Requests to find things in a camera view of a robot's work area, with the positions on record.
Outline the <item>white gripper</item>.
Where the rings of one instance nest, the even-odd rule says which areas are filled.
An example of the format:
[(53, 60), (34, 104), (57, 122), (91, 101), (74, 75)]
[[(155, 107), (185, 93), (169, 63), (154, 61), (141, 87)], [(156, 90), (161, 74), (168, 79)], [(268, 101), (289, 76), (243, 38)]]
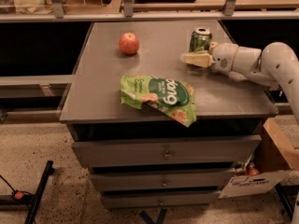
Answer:
[(183, 53), (180, 60), (184, 63), (195, 65), (198, 67), (208, 68), (213, 63), (213, 68), (221, 73), (229, 73), (233, 70), (233, 62), (239, 46), (237, 44), (221, 43), (211, 41), (209, 53)]

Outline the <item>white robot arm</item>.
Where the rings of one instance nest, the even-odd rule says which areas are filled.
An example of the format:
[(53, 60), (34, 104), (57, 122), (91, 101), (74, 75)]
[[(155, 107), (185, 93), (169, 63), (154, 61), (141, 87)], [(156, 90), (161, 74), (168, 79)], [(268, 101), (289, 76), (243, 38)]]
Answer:
[(225, 75), (238, 73), (266, 87), (279, 85), (299, 122), (299, 61), (285, 43), (274, 42), (260, 50), (212, 42), (209, 50), (182, 53), (180, 60), (203, 68), (211, 67)]

